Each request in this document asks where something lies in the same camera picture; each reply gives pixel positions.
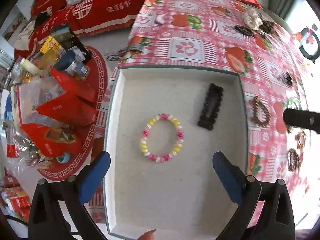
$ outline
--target pink and yellow bead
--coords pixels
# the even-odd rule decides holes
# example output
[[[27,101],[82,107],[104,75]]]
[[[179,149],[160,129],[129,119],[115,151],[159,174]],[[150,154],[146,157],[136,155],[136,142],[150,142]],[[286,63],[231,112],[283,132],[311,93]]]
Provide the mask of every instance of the pink and yellow bead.
[[[174,124],[176,131],[177,131],[177,143],[173,146],[173,149],[169,154],[164,155],[162,157],[151,154],[147,148],[147,137],[149,135],[149,131],[152,128],[152,126],[159,120],[171,121]],[[148,159],[150,159],[154,162],[157,162],[157,163],[163,163],[165,161],[169,161],[170,159],[173,158],[173,156],[177,155],[177,153],[180,152],[180,148],[182,147],[181,143],[183,142],[183,138],[184,138],[184,135],[183,135],[182,127],[180,126],[180,122],[178,122],[178,120],[170,114],[159,114],[156,117],[152,118],[145,126],[145,129],[142,132],[142,137],[141,137],[141,141],[140,141],[141,142],[140,148],[141,148],[143,155],[146,156]]]

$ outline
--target blue gripper pad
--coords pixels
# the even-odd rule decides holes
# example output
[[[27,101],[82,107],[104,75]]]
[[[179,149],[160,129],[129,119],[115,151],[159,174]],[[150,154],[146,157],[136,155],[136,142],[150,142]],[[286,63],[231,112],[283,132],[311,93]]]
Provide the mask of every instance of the blue gripper pad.
[[[212,157],[212,166],[224,186],[230,200],[241,206],[246,176],[239,167],[232,165],[222,152]]]
[[[109,153],[103,151],[90,165],[82,169],[80,173],[83,172],[85,174],[79,185],[79,200],[82,205],[92,199],[93,194],[96,192],[99,184],[110,168],[110,164],[111,159]]]

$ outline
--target plastic bag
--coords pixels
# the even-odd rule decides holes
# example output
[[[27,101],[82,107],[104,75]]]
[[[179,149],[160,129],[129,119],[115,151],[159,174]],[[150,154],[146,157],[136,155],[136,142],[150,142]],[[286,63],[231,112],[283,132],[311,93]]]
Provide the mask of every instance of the plastic bag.
[[[63,123],[39,114],[36,108],[63,93],[64,90],[53,77],[33,79],[27,84],[12,87],[15,126],[19,128],[22,124],[36,123],[54,128],[62,127]]]
[[[30,138],[14,124],[5,120],[7,129],[7,168],[13,176],[18,176],[26,168],[52,168],[50,158],[45,157]]]
[[[69,128],[52,128],[34,123],[23,124],[21,128],[44,156],[49,158],[61,156],[64,153],[83,152],[81,137]]]
[[[77,81],[54,68],[50,68],[50,71],[65,92],[41,104],[37,108],[38,113],[74,126],[95,123],[98,111],[79,98],[94,102],[96,91],[90,85]]]

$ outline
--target table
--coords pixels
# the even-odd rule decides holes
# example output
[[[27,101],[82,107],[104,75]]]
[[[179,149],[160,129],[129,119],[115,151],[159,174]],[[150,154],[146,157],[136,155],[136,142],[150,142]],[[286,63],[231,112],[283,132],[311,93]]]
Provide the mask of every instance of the table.
[[[244,25],[242,14],[248,9],[232,0],[146,0],[133,24],[130,43],[146,45],[143,53],[129,51],[114,70],[106,89],[101,111],[108,112],[113,81],[117,71],[129,65],[190,65],[213,67],[238,72],[244,92],[248,117],[248,170],[258,180],[274,182],[284,179],[292,200],[293,211],[299,213],[303,196],[316,180],[305,164],[294,172],[287,168],[287,151],[297,147],[294,139],[300,129],[291,134],[276,130],[274,105],[297,98],[308,109],[300,72],[304,59],[294,47],[294,40],[279,25],[279,37],[268,36],[269,42],[258,36],[243,36],[234,29]],[[288,72],[293,87],[286,86],[279,76]],[[261,128],[253,122],[252,100],[259,96],[270,112],[270,124]],[[104,136],[104,128],[97,129]],[[307,137],[300,157],[310,151]],[[263,203],[259,203],[249,226],[257,223]]]

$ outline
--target box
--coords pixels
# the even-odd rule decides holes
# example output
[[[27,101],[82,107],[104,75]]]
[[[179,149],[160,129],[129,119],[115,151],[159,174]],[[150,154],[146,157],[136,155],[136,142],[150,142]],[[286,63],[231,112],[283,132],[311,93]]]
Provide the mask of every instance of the box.
[[[197,126],[210,83],[223,88],[212,131]],[[184,131],[181,151],[155,163],[141,154],[141,134],[150,119],[171,114]],[[159,121],[148,136],[152,154],[169,153],[172,123]],[[237,205],[212,167],[222,151],[244,173],[248,159],[247,117],[236,73],[192,66],[120,68],[113,85],[104,150],[111,166],[104,180],[108,233],[137,239],[157,229],[156,240],[215,239]]]
[[[13,190],[17,194],[16,203],[19,209],[30,208],[31,203],[28,194],[23,190],[22,187],[14,187]]]
[[[29,222],[29,216],[30,216],[30,208],[27,209],[20,209],[19,210],[20,216],[21,218],[25,221],[25,222]]]
[[[20,186],[20,183],[15,177],[7,176],[3,178],[4,187],[17,187]]]

